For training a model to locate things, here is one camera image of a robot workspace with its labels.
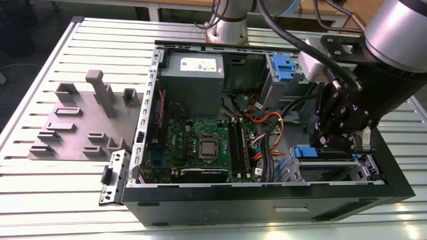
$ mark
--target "cable wire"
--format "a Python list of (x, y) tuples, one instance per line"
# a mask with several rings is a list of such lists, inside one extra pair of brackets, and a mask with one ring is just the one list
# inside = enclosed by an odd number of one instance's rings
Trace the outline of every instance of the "cable wire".
[(34, 67), (43, 68), (43, 66), (41, 66), (41, 65), (38, 65), (38, 64), (17, 63), (17, 64), (11, 64), (11, 65), (7, 65), (7, 66), (0, 67), (0, 70), (2, 70), (2, 69), (7, 69), (7, 68), (10, 68), (10, 67), (15, 67), (15, 66), (34, 66)]
[(278, 24), (275, 23), (270, 13), (266, 9), (265, 1), (257, 0), (258, 8), (261, 14), (265, 18), (265, 21), (274, 32), (286, 40), (290, 44), (293, 44), (301, 51), (314, 57), (321, 63), (326, 65), (331, 69), (331, 71), (341, 76), (342, 80), (351, 86), (357, 86), (357, 81), (354, 80), (350, 73), (338, 65), (338, 63), (330, 59), (327, 55), (325, 55), (317, 48), (310, 46), (305, 41), (302, 41), (297, 36), (294, 36), (289, 31), (283, 30)]
[(333, 8), (335, 8), (338, 11), (341, 11), (343, 14), (346, 14), (349, 17), (351, 17), (355, 13), (350, 11), (349, 9), (343, 8), (341, 5), (338, 5), (333, 0), (326, 0), (327, 4)]
[(314, 4), (314, 14), (315, 14), (315, 19), (318, 20), (318, 23), (321, 25), (321, 27), (323, 27), (327, 30), (331, 31), (338, 31), (338, 32), (347, 32), (347, 33), (355, 33), (355, 34), (363, 34), (363, 31), (358, 28), (346, 28), (346, 27), (333, 27), (333, 26), (327, 26), (323, 23), (322, 17), (321, 17), (321, 12), (319, 12), (319, 0), (314, 0), (313, 4)]
[[(217, 8), (217, 11), (215, 11), (215, 12), (214, 12), (215, 2), (214, 2), (214, 4), (213, 4), (213, 14), (215, 13), (215, 15), (217, 15), (217, 13), (219, 12), (219, 9), (221, 9), (221, 3), (222, 3), (222, 0), (218, 1), (218, 8)], [(227, 0), (226, 7), (225, 7), (225, 11), (222, 12), (221, 17), (217, 17), (217, 18), (218, 18), (217, 22), (211, 23), (211, 21), (213, 21), (213, 20), (211, 20), (207, 26), (201, 26), (201, 25), (197, 24), (197, 22), (194, 22), (194, 25), (195, 25), (199, 29), (203, 29), (203, 30), (209, 30), (209, 29), (214, 28), (214, 27), (217, 26), (217, 24), (219, 24), (222, 18), (223, 18), (225, 15), (226, 15), (226, 12), (227, 12), (227, 9), (229, 9), (229, 3), (230, 3), (230, 0)]]
[[(302, 103), (305, 103), (307, 100), (317, 98), (318, 95), (313, 94), (305, 97), (301, 97), (299, 99), (297, 99), (295, 101), (293, 101), (282, 110), (281, 116), (285, 118), (286, 115), (289, 114), (290, 111), (293, 111)], [(278, 124), (279, 118), (275, 119), (275, 121), (273, 122), (273, 124), (270, 125), (269, 130), (266, 131), (266, 135), (265, 138), (262, 139), (261, 142), (261, 151), (262, 151), (262, 159), (266, 162), (266, 164), (269, 165), (265, 169), (269, 170), (270, 174), (269, 177), (266, 178), (270, 182), (273, 182), (275, 179), (274, 176), (274, 166), (275, 166), (275, 162), (274, 162), (274, 157), (273, 157), (273, 153), (271, 151), (269, 151), (267, 149), (270, 148), (270, 143), (269, 143), (269, 139), (271, 136), (271, 132), (275, 129), (275, 126)]]

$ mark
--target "wooden table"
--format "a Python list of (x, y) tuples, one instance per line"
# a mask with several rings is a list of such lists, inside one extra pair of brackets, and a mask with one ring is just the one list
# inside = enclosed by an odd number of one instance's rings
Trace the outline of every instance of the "wooden table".
[[(147, 2), (147, 8), (150, 12), (150, 20), (159, 22), (161, 13), (159, 9), (181, 9), (181, 10), (195, 10), (195, 11), (211, 11), (214, 0), (145, 0)], [(314, 0), (302, 0), (302, 16), (303, 19), (317, 19), (315, 16), (315, 8), (314, 8)], [(322, 14), (322, 18), (329, 21), (334, 21), (333, 27), (342, 28), (347, 22), (349, 17), (338, 12), (326, 1), (319, 1), (319, 12)], [(299, 11), (289, 18), (298, 18)]]
[[(161, 22), (161, 9), (179, 9), (210, 12), (213, 10), (213, 1), (214, 0), (59, 0), (58, 2), (145, 7), (149, 8), (150, 20), (153, 22)], [(302, 0), (301, 5), (301, 18), (317, 19), (314, 10), (314, 0)], [(334, 21), (331, 25), (333, 27), (342, 28), (345, 26), (349, 17), (341, 12), (338, 12), (323, 0), (319, 0), (319, 11), (323, 20)], [(293, 15), (289, 15), (287, 17), (299, 18), (299, 11), (297, 10), (295, 13)]]

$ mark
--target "aluminum table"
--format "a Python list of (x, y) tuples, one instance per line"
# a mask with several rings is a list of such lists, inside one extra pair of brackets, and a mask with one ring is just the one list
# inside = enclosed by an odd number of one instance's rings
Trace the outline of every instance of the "aluminum table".
[[(302, 39), (322, 35), (294, 34)], [(427, 115), (414, 97), (384, 118), (379, 129), (417, 196), (338, 222), (145, 227), (125, 206), (99, 207), (106, 162), (30, 160), (59, 84), (91, 90), (86, 73), (99, 69), (115, 92), (145, 91), (155, 40), (205, 42), (206, 35), (181, 23), (86, 18), (70, 24), (0, 135), (0, 238), (427, 238)], [(250, 28), (249, 41), (253, 46), (293, 47), (267, 29)]]

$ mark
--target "black cable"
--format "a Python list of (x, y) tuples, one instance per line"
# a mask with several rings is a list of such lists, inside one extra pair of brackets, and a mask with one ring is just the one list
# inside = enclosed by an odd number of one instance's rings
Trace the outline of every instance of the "black cable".
[(270, 13), (267, 12), (266, 5), (263, 0), (257, 0), (258, 8), (261, 14), (265, 18), (265, 21), (274, 32), (286, 40), (290, 44), (293, 44), (301, 51), (314, 57), (321, 63), (323, 63), (331, 71), (341, 76), (342, 80), (351, 86), (357, 86), (357, 82), (349, 72), (337, 64), (337, 62), (330, 59), (327, 55), (325, 55), (317, 48), (310, 46), (305, 41), (302, 41), (298, 37), (295, 37), (289, 31), (283, 30), (278, 24), (275, 23)]
[(355, 34), (363, 34), (363, 31), (358, 28), (346, 28), (346, 27), (331, 27), (325, 25), (322, 17), (321, 17), (321, 12), (319, 12), (319, 0), (314, 0), (313, 4), (314, 4), (314, 14), (315, 14), (315, 19), (318, 20), (318, 23), (321, 25), (321, 27), (323, 27), (327, 30), (331, 31), (338, 31), (338, 32), (349, 32), (349, 33), (355, 33)]
[[(289, 113), (302, 104), (305, 103), (307, 100), (317, 98), (318, 95), (313, 94), (309, 96), (303, 96), (299, 99), (294, 100), (282, 110), (282, 118), (285, 119), (286, 116), (289, 115)], [(275, 129), (277, 124), (279, 123), (279, 118), (275, 119), (275, 121), (273, 122), (273, 124), (270, 125), (269, 130), (266, 131), (266, 135), (262, 139), (261, 142), (261, 150), (262, 150), (262, 158), (263, 158), (263, 163), (267, 164), (267, 166), (263, 166), (263, 174), (265, 171), (269, 171), (269, 182), (274, 182), (275, 180), (275, 175), (274, 175), (274, 168), (275, 168), (275, 162), (274, 162), (274, 156), (273, 153), (270, 151), (270, 136), (271, 136), (271, 132)]]
[(246, 113), (242, 111), (242, 109), (241, 109), (241, 107), (239, 107), (239, 105), (237, 103), (237, 93), (235, 92), (231, 93), (230, 99), (231, 99), (231, 104), (233, 104), (234, 108), (238, 110), (238, 112), (245, 117)]
[(261, 182), (267, 183), (267, 179), (270, 179), (269, 176), (269, 161), (267, 158), (265, 157), (266, 154), (266, 148), (265, 148), (265, 138), (261, 140), (261, 154), (263, 156), (262, 158), (262, 175), (261, 175)]
[[(221, 3), (222, 3), (222, 0), (218, 1), (218, 8), (217, 8), (215, 14), (219, 12)], [(226, 15), (226, 12), (227, 12), (227, 9), (229, 9), (229, 3), (230, 3), (230, 0), (227, 0), (226, 7), (225, 7), (225, 11), (222, 12), (221, 17), (218, 17), (217, 22), (210, 23), (209, 26), (199, 26), (199, 25), (197, 24), (197, 22), (194, 22), (194, 25), (195, 25), (199, 29), (203, 29), (203, 30), (209, 30), (209, 29), (214, 28), (214, 27), (217, 26), (217, 24), (219, 24), (222, 18), (223, 18), (225, 15)]]
[(349, 17), (351, 17), (355, 13), (350, 11), (349, 9), (343, 8), (341, 5), (338, 5), (333, 0), (326, 0), (327, 4), (333, 8), (335, 8), (338, 11), (341, 11), (343, 14), (346, 14)]

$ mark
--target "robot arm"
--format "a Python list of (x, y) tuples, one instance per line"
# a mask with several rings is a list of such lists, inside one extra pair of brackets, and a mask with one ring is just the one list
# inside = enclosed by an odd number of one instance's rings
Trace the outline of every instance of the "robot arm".
[(365, 35), (326, 35), (311, 41), (347, 66), (361, 85), (351, 89), (342, 77), (302, 52), (306, 76), (313, 81), (326, 79), (317, 99), (318, 123), (310, 137), (314, 147), (327, 145), (349, 153), (375, 151), (371, 130), (427, 83), (426, 34), (427, 1), (388, 0)]
[[(294, 13), (301, 0), (266, 0), (265, 5), (273, 16)], [(211, 43), (242, 45), (249, 42), (247, 16), (259, 12), (257, 0), (217, 0), (213, 6), (213, 26), (203, 26)]]
[(299, 3), (217, 0), (211, 21), (203, 27), (207, 39), (246, 44), (247, 14), (261, 12), (271, 29), (301, 49), (307, 79), (321, 82), (310, 144), (349, 153), (374, 152), (371, 130), (427, 82), (427, 0), (386, 0), (369, 26), (362, 26), (362, 36), (326, 35), (307, 43), (270, 17), (294, 12)]

